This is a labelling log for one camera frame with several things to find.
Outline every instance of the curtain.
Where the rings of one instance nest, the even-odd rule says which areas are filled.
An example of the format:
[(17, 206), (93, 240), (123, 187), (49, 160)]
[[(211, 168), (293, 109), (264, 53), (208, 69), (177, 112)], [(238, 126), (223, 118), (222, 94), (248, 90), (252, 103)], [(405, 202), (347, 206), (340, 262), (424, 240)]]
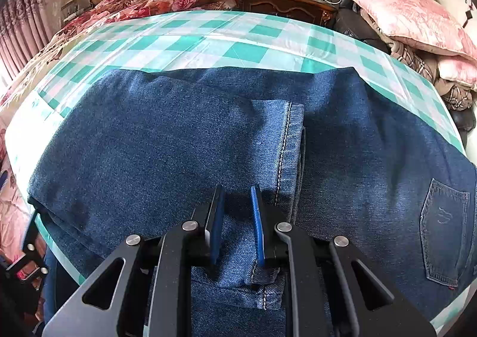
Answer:
[(3, 6), (0, 11), (0, 86), (7, 87), (61, 28), (60, 2), (8, 0)]

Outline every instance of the wooden nightstand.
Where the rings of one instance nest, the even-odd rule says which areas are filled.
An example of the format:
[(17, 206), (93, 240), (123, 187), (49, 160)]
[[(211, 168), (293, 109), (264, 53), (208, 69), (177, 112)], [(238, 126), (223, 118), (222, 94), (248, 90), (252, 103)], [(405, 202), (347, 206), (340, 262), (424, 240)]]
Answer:
[(319, 0), (237, 0), (241, 10), (326, 26), (336, 7)]

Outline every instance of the metal screw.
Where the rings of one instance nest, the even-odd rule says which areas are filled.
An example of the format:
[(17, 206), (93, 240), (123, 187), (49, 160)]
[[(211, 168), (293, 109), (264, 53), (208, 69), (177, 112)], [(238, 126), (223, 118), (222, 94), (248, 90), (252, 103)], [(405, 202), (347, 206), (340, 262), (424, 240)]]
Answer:
[(350, 243), (350, 241), (347, 237), (336, 236), (334, 239), (334, 243), (337, 247), (346, 247)]
[(279, 222), (277, 224), (277, 229), (280, 232), (290, 232), (292, 230), (292, 225), (289, 222)]
[(185, 231), (193, 231), (195, 228), (197, 228), (199, 224), (195, 222), (194, 220), (189, 220), (182, 224), (182, 229)]
[(129, 235), (126, 238), (127, 245), (138, 245), (141, 242), (141, 236), (139, 235)]

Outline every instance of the pillow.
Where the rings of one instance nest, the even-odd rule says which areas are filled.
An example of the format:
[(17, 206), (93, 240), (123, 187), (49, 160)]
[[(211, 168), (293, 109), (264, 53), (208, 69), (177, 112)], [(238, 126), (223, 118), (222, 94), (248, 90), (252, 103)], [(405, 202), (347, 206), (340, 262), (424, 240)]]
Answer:
[(439, 75), (442, 79), (455, 81), (477, 91), (477, 65), (461, 56), (439, 56)]
[(461, 25), (433, 0), (353, 0), (381, 32), (426, 52), (477, 62), (477, 48)]

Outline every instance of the bed sheet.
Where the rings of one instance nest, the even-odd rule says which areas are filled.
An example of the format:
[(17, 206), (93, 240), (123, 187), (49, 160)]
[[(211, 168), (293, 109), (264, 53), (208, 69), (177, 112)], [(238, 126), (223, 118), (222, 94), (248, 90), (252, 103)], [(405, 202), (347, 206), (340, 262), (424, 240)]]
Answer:
[[(389, 55), (332, 30), (292, 19), (197, 10), (104, 25), (56, 64), (28, 95), (6, 132), (20, 191), (27, 195), (30, 176), (56, 129), (105, 71), (221, 66), (309, 73), (353, 66), (376, 91), (419, 116), (464, 153), (459, 133), (435, 88)], [(37, 224), (60, 262), (81, 283), (84, 278), (54, 244), (39, 218)], [(462, 308), (464, 294), (435, 319), (436, 328)]]

